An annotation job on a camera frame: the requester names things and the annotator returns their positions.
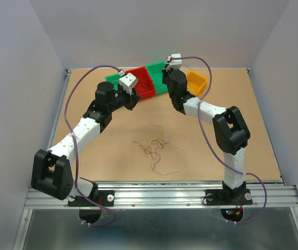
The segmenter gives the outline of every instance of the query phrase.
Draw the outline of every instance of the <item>gray wall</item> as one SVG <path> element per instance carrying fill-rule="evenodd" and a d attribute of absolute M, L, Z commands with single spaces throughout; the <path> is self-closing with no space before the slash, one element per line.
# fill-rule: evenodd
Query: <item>gray wall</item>
<path fill-rule="evenodd" d="M 28 0 L 0 1 L 0 249 L 12 249 L 64 69 Z"/>
<path fill-rule="evenodd" d="M 250 67 L 288 0 L 30 0 L 66 68 L 139 66 L 171 53 Z M 201 66 L 198 62 L 186 62 Z"/>
<path fill-rule="evenodd" d="M 298 0 L 290 0 L 251 80 L 282 176 L 298 188 Z"/>

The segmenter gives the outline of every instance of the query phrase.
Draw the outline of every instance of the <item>bolt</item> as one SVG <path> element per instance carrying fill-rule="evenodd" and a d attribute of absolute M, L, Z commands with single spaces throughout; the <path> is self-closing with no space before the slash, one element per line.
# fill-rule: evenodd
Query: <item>bolt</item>
<path fill-rule="evenodd" d="M 245 193 L 244 197 L 246 198 L 247 201 L 250 201 L 252 199 L 252 195 L 250 193 Z"/>
<path fill-rule="evenodd" d="M 112 194 L 107 195 L 108 202 L 112 202 L 114 200 L 114 196 Z"/>
<path fill-rule="evenodd" d="M 206 195 L 206 199 L 208 200 L 208 201 L 212 201 L 213 200 L 213 197 L 212 197 L 212 194 L 207 194 Z"/>

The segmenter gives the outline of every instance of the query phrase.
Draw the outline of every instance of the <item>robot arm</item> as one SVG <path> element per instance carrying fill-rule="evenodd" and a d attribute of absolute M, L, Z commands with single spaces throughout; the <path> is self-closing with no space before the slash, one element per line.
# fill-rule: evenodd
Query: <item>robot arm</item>
<path fill-rule="evenodd" d="M 181 55 L 169 56 L 162 70 L 163 84 L 167 85 L 173 107 L 185 115 L 197 117 L 200 103 L 201 120 L 213 125 L 216 142 L 224 153 L 224 163 L 234 170 L 244 172 L 243 157 L 250 132 L 240 110 L 235 106 L 230 108 L 214 106 L 190 94 L 187 91 L 186 75 L 180 71 L 182 61 L 170 60 L 171 57 L 180 58 Z M 225 168 L 223 188 L 228 196 L 225 200 L 239 200 L 245 190 L 244 175 Z"/>
<path fill-rule="evenodd" d="M 119 79 L 117 91 L 110 82 L 98 84 L 95 100 L 73 129 L 79 153 L 106 128 L 112 120 L 112 112 L 121 107 L 128 110 L 135 107 L 140 100 L 134 88 L 137 81 L 134 75 L 128 73 Z M 74 181 L 70 168 L 70 163 L 75 159 L 74 150 L 70 133 L 49 150 L 39 150 L 34 156 L 31 186 L 60 200 L 67 196 L 79 195 L 73 187 Z M 94 183 L 79 179 L 78 184 L 85 196 L 94 196 L 94 187 L 96 187 Z"/>

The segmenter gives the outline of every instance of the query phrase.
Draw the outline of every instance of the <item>green tray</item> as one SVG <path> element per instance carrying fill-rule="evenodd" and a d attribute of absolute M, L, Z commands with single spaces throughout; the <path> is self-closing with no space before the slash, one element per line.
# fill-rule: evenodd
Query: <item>green tray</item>
<path fill-rule="evenodd" d="M 155 64 L 149 64 L 145 67 L 151 76 L 154 88 L 156 89 L 156 94 L 159 95 L 167 92 L 167 86 L 163 84 L 163 72 L 161 71 L 165 68 L 165 62 L 160 61 Z"/>
<path fill-rule="evenodd" d="M 118 84 L 119 84 L 119 79 L 120 79 L 120 75 L 119 74 L 113 74 L 111 76 L 107 76 L 105 77 L 105 80 L 107 82 L 111 82 L 114 85 L 114 89 L 118 90 Z"/>

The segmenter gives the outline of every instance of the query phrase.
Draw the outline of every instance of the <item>wooden board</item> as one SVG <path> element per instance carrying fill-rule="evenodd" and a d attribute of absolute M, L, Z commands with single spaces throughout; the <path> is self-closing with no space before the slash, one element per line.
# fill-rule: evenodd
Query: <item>wooden board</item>
<path fill-rule="evenodd" d="M 208 76 L 206 69 L 198 73 Z M 75 69 L 66 93 L 70 91 L 87 69 Z M 68 108 L 68 119 L 75 126 L 95 98 L 97 84 L 105 76 L 116 73 L 113 69 L 92 72 L 75 91 Z M 245 69 L 213 69 L 213 84 L 205 101 L 222 107 L 237 106 L 251 131 L 246 148 L 244 165 L 246 172 L 253 172 L 263 180 L 280 180 L 275 156 L 262 120 L 260 109 Z M 62 115 L 55 136 L 55 143 L 69 133 Z M 178 173 L 161 176 L 151 167 L 151 157 L 140 146 L 150 139 L 161 136 L 161 130 L 150 122 L 164 128 L 164 137 L 173 145 L 184 149 L 187 165 Z M 204 124 L 214 149 L 223 154 L 215 142 L 213 127 Z M 182 168 L 183 152 L 166 146 L 159 150 L 161 161 L 156 169 L 162 173 Z M 121 108 L 113 113 L 113 119 L 104 132 L 92 140 L 80 154 L 80 176 L 93 181 L 195 181 L 222 180 L 223 166 L 214 158 L 200 131 L 196 117 L 177 112 L 168 94 L 140 101 L 133 111 Z"/>

